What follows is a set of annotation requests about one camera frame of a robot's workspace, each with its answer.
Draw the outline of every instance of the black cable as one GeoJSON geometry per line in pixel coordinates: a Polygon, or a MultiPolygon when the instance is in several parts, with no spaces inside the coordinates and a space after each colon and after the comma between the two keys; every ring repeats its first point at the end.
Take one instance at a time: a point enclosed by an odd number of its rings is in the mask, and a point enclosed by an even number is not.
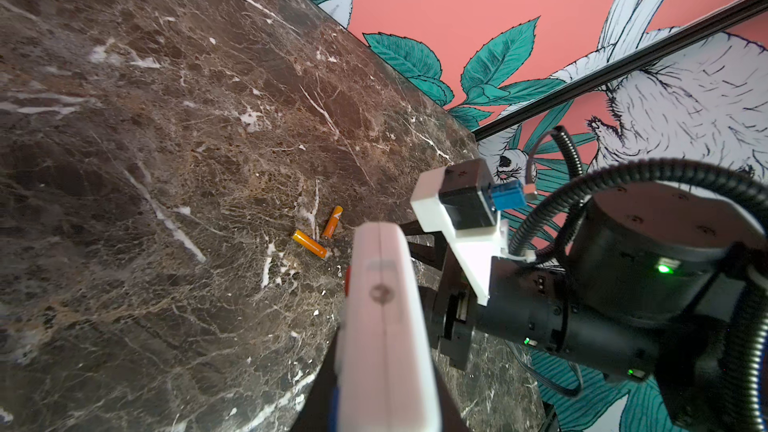
{"type": "Polygon", "coordinates": [[[580,204],[579,207],[571,206],[568,210],[568,216],[565,218],[565,223],[560,227],[560,233],[554,238],[554,256],[558,260],[558,263],[563,267],[568,267],[568,256],[565,254],[565,248],[570,244],[579,226],[581,225],[581,219],[587,213],[587,207],[580,204]]]}
{"type": "MultiPolygon", "coordinates": [[[[547,136],[552,136],[552,140],[558,146],[558,149],[560,149],[560,153],[563,155],[563,159],[565,160],[565,166],[568,168],[568,178],[570,180],[573,180],[574,178],[582,176],[584,174],[584,167],[581,165],[581,157],[578,153],[576,144],[571,138],[571,134],[568,133],[568,130],[566,130],[565,127],[556,126],[555,128],[548,131],[547,133],[542,134],[542,136],[538,138],[538,140],[534,143],[533,147],[531,148],[530,154],[528,155],[528,159],[525,161],[525,183],[526,184],[533,183],[534,156],[536,154],[536,150],[538,149],[539,145],[541,145],[543,138],[547,136]]],[[[574,205],[568,210],[568,216],[565,219],[566,222],[568,222],[568,218],[571,217],[571,215],[575,212],[575,210],[580,205],[581,203],[574,205]]],[[[573,239],[573,236],[575,235],[576,230],[577,230],[576,227],[572,227],[570,235],[566,235],[564,237],[567,239],[567,241],[565,242],[565,245],[567,245],[573,239]]],[[[558,237],[560,237],[562,233],[563,233],[563,229],[561,228],[561,231],[558,234],[558,237]]],[[[557,254],[559,254],[559,248],[557,245],[555,245],[555,242],[552,242],[551,244],[536,251],[535,264],[542,264],[544,262],[548,262],[553,258],[555,258],[557,254]]]]}
{"type": "Polygon", "coordinates": [[[513,345],[510,345],[509,342],[504,341],[504,344],[506,344],[507,348],[512,351],[512,355],[517,360],[518,364],[520,364],[520,366],[523,367],[526,372],[532,375],[534,379],[541,382],[545,387],[552,389],[554,392],[562,395],[563,397],[575,399],[581,396],[581,393],[584,391],[584,378],[581,377],[581,369],[579,368],[578,364],[568,362],[568,366],[576,375],[576,379],[578,379],[578,385],[572,389],[569,389],[563,387],[560,384],[556,384],[552,379],[544,377],[539,372],[534,370],[533,367],[526,364],[522,357],[520,357],[520,353],[517,351],[517,349],[513,345]]]}
{"type": "Polygon", "coordinates": [[[768,338],[766,290],[753,282],[739,296],[723,356],[723,418],[729,430],[766,429],[760,376],[768,338]]]}

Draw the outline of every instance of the marble table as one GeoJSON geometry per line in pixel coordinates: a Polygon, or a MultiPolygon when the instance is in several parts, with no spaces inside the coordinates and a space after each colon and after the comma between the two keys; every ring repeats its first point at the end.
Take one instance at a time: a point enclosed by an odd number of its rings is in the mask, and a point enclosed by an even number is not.
{"type": "MultiPolygon", "coordinates": [[[[477,154],[308,0],[0,0],[0,54],[4,430],[286,430],[352,229],[477,154]]],[[[540,425],[503,342],[437,363],[474,430],[540,425]]]]}

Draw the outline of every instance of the screw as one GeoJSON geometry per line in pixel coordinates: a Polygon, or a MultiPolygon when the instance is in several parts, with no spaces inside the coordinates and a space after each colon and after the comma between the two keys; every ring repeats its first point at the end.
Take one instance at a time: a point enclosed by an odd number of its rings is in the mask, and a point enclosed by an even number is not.
{"type": "Polygon", "coordinates": [[[374,302],[384,305],[395,297],[395,292],[384,284],[377,284],[371,288],[370,296],[374,302]]]}
{"type": "Polygon", "coordinates": [[[696,230],[699,232],[702,232],[704,235],[711,235],[712,237],[717,235],[717,232],[715,232],[715,230],[712,227],[696,226],[696,230]]]}

